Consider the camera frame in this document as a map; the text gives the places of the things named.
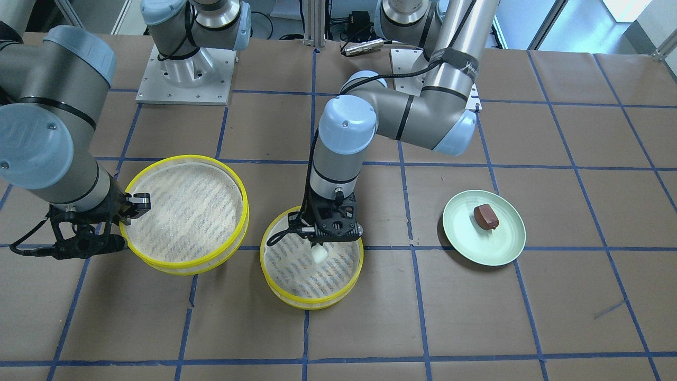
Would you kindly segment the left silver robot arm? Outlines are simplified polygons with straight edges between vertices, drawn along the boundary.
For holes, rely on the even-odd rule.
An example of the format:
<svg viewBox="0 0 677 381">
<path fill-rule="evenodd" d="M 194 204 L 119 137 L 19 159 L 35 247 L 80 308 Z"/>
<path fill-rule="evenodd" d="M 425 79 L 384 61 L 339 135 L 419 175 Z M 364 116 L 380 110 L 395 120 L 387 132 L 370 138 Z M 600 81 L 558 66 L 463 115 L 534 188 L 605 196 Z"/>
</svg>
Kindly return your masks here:
<svg viewBox="0 0 677 381">
<path fill-rule="evenodd" d="M 288 212 L 288 226 L 268 246 L 295 234 L 311 244 L 350 242 L 363 233 L 354 188 L 375 135 L 446 155 L 463 154 L 477 115 L 467 109 L 484 44 L 498 1 L 450 1 L 431 46 L 426 67 L 403 78 L 421 77 L 418 94 L 388 87 L 387 75 L 353 74 L 326 103 L 309 151 L 303 201 Z"/>
</svg>

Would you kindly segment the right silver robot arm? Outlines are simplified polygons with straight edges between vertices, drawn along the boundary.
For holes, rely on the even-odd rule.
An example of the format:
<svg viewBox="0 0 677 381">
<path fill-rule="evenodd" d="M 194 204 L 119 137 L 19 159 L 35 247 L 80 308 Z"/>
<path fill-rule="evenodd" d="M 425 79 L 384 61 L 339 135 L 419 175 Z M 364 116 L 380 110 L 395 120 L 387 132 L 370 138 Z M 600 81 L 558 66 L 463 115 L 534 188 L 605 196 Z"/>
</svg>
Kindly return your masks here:
<svg viewBox="0 0 677 381">
<path fill-rule="evenodd" d="M 151 209 L 102 169 L 89 146 L 116 70 L 112 48 L 80 26 L 58 25 L 40 46 L 23 33 L 34 1 L 2 1 L 2 179 L 48 203 L 14 243 L 20 256 L 87 259 L 126 248 L 111 232 Z"/>
</svg>

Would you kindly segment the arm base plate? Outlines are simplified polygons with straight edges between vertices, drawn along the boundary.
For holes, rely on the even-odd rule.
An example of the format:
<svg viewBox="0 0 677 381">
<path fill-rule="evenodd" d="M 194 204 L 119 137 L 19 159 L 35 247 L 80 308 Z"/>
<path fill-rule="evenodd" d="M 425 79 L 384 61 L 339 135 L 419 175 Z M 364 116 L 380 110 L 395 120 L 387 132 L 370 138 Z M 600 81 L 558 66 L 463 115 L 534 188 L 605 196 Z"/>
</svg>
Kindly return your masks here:
<svg viewBox="0 0 677 381">
<path fill-rule="evenodd" d="M 152 48 L 135 100 L 140 104 L 227 106 L 237 51 L 201 48 L 186 60 L 159 61 Z"/>
<path fill-rule="evenodd" d="M 392 72 L 396 74 L 423 70 L 428 61 L 423 57 L 423 50 L 392 48 L 390 52 Z M 480 111 L 483 109 L 476 83 L 470 77 L 454 68 L 437 67 L 417 77 L 393 79 L 394 89 L 401 93 L 419 96 L 426 86 L 452 89 L 467 97 L 466 109 Z"/>
</svg>

